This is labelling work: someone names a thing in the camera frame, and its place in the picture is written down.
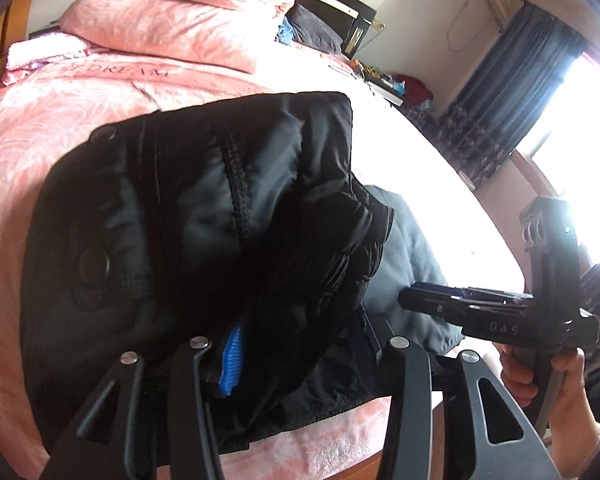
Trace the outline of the right hand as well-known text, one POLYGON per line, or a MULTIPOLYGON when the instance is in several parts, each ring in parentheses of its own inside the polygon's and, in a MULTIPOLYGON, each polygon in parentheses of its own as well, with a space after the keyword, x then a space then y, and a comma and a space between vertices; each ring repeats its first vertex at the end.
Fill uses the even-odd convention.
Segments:
MULTIPOLYGON (((539 393, 534 373, 522 364, 508 344, 496 344, 506 388, 522 408, 530 405, 539 393)), ((550 361, 553 370, 564 374, 558 396, 550 412, 550 430, 555 458, 588 455, 596 445, 598 429, 584 386, 584 353, 581 349, 556 354, 550 361)))

